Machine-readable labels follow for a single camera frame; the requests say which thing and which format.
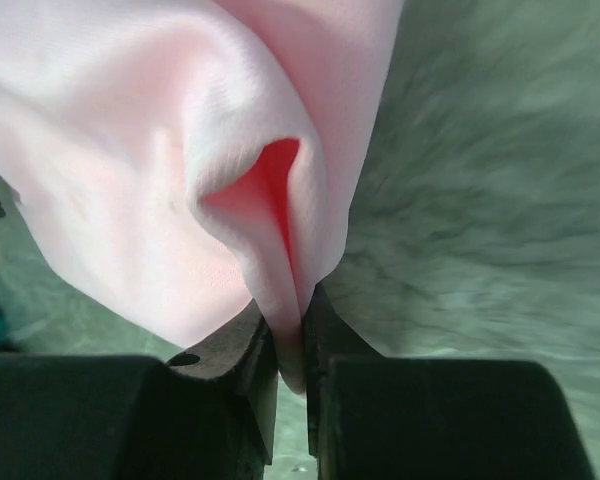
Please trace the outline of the pink t shirt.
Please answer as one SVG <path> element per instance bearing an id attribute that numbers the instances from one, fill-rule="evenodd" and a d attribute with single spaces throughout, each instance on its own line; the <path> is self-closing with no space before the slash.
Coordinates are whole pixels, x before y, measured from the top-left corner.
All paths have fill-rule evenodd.
<path id="1" fill-rule="evenodd" d="M 0 176 L 49 266 L 180 347 L 255 302 L 304 391 L 399 1 L 0 1 Z"/>

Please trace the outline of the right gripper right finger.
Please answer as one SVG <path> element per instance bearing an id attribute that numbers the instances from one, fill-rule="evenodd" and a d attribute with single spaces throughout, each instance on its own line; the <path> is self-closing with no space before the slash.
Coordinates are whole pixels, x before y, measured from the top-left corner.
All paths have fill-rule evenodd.
<path id="1" fill-rule="evenodd" d="M 334 356 L 383 359 L 334 310 L 321 283 L 318 283 L 302 318 L 306 375 L 308 451 L 315 458 L 319 451 L 321 400 L 329 361 Z"/>

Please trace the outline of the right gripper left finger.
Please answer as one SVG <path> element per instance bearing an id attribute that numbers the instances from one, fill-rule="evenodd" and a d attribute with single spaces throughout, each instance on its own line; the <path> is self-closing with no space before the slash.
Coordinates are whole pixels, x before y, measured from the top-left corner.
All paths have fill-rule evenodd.
<path id="1" fill-rule="evenodd" d="M 279 372 L 272 334 L 255 302 L 167 365 L 232 395 L 256 453 L 266 466 L 272 463 Z"/>

